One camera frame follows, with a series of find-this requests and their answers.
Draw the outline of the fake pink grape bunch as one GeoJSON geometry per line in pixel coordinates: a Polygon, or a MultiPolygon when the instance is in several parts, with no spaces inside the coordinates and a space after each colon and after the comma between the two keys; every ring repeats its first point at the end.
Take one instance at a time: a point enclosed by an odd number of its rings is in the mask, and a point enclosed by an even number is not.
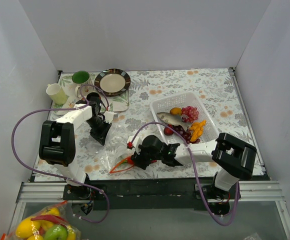
{"type": "Polygon", "coordinates": [[[185,123],[193,123],[194,121],[198,120],[199,111],[196,107],[193,106],[186,106],[182,108],[182,121],[185,123]]]}

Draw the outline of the white plastic basket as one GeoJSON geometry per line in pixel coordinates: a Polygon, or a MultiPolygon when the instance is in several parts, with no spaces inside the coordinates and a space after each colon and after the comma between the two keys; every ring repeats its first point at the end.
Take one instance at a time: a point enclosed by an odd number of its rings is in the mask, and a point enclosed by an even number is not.
{"type": "Polygon", "coordinates": [[[193,92],[165,96],[150,103],[156,122],[172,127],[189,144],[214,141],[219,131],[203,103],[193,92]]]}

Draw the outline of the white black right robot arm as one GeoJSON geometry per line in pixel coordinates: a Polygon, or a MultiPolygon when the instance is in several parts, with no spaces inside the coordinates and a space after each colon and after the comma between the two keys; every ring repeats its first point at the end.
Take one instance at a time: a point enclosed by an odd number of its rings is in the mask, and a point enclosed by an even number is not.
{"type": "Polygon", "coordinates": [[[220,133],[215,140],[197,144],[166,144],[155,135],[144,139],[130,136],[127,148],[134,149],[133,165],[146,169],[154,161],[169,167],[185,166],[190,163],[215,162],[220,166],[211,184],[202,187],[208,199],[222,199],[238,181],[248,181],[253,176],[256,148],[233,135],[220,133]]]}

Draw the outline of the fake brown kiwi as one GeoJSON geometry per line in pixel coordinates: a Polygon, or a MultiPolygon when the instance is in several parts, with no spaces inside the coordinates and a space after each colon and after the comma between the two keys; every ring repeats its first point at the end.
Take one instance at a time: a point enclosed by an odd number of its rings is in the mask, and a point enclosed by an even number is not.
{"type": "Polygon", "coordinates": [[[182,115],[182,109],[179,108],[179,107],[174,107],[174,108],[172,108],[172,109],[169,111],[169,113],[170,113],[171,115],[178,115],[178,116],[181,116],[181,115],[182,115]]]}

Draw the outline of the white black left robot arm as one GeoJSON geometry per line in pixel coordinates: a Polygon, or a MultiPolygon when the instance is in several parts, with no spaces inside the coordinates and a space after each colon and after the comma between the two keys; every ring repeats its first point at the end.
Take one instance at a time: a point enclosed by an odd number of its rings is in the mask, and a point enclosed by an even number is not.
{"type": "Polygon", "coordinates": [[[89,178],[75,160],[75,130],[87,123],[90,136],[104,146],[114,118],[112,112],[101,112],[103,102],[98,93],[91,92],[86,98],[77,102],[76,109],[55,121],[46,120],[42,124],[39,145],[39,157],[66,177],[69,191],[80,200],[88,199],[93,190],[85,183],[89,178]]]}

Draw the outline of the fake silver fish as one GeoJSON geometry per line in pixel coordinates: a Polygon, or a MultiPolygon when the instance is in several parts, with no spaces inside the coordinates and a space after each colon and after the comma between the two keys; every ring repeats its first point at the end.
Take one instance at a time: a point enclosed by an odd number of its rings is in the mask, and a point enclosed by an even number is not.
{"type": "Polygon", "coordinates": [[[192,125],[188,122],[183,122],[179,115],[173,115],[169,112],[158,112],[156,116],[164,123],[172,126],[181,126],[185,131],[192,125]]]}

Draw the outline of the fake orange segments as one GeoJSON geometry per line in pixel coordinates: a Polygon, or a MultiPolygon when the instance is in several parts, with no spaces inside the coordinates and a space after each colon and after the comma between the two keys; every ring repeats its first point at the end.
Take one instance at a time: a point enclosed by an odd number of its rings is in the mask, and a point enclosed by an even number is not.
{"type": "Polygon", "coordinates": [[[206,125],[206,120],[203,120],[201,122],[194,122],[191,127],[189,128],[190,131],[192,131],[190,142],[194,143],[196,140],[198,140],[204,132],[204,126],[206,125]]]}

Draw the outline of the fake red apple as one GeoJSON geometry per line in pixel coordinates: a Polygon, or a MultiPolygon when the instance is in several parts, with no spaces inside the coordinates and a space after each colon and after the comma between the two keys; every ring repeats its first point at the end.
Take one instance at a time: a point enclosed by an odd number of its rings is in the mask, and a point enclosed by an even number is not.
{"type": "Polygon", "coordinates": [[[171,135],[174,134],[174,132],[170,128],[168,128],[168,127],[165,127],[164,130],[163,130],[163,132],[164,132],[164,134],[166,136],[171,136],[171,135]]]}

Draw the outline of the clear zip top bag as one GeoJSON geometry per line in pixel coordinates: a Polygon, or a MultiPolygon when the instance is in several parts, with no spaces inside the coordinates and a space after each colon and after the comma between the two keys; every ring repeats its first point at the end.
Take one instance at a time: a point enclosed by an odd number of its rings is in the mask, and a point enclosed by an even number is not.
{"type": "Polygon", "coordinates": [[[108,172],[112,171],[115,166],[123,159],[134,154],[134,149],[127,147],[129,137],[133,138],[134,134],[124,125],[113,123],[107,133],[103,157],[103,163],[108,172]]]}

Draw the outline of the fake red grapes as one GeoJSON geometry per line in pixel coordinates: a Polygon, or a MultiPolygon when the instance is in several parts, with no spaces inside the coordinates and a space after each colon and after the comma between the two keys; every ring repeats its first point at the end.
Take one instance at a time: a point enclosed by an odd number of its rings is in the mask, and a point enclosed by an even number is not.
{"type": "Polygon", "coordinates": [[[184,130],[180,125],[173,125],[172,128],[182,136],[183,139],[189,144],[191,139],[191,132],[189,130],[184,130]]]}

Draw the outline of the fake orange carrot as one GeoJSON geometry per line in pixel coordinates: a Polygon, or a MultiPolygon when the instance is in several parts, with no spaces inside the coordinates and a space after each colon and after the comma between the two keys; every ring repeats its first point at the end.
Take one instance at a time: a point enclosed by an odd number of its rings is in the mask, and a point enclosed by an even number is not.
{"type": "Polygon", "coordinates": [[[132,157],[131,157],[131,156],[128,156],[128,157],[122,159],[122,160],[118,163],[118,166],[120,166],[120,165],[122,165],[122,164],[133,165],[134,162],[132,161],[132,157]]]}

